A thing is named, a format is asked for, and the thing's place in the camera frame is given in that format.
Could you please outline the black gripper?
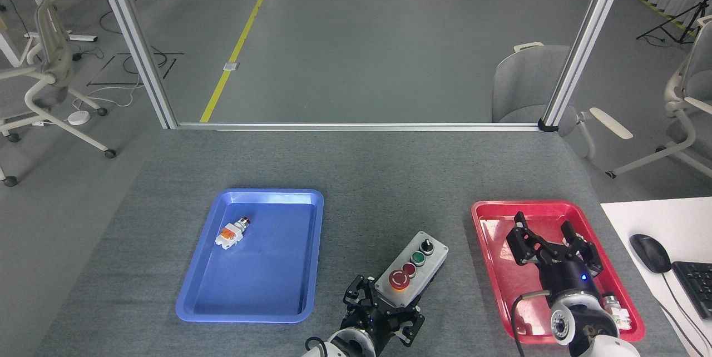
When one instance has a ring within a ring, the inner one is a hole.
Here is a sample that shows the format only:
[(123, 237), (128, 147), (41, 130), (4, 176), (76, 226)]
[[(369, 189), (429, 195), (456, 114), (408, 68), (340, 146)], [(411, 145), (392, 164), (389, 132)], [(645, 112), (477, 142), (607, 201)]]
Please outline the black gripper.
[(537, 264), (542, 289), (550, 292), (546, 297), (550, 307), (570, 292), (583, 292), (596, 299), (601, 297), (593, 280), (604, 270), (596, 245), (575, 232), (570, 221), (563, 222), (560, 227), (569, 259), (554, 263), (548, 241), (529, 229), (522, 211), (516, 213), (514, 221), (514, 227), (506, 236), (514, 261), (519, 266)]
[(343, 303), (349, 355), (380, 355), (394, 336), (404, 346), (412, 346), (425, 321), (417, 305), (379, 303), (372, 276), (358, 274), (348, 285)]

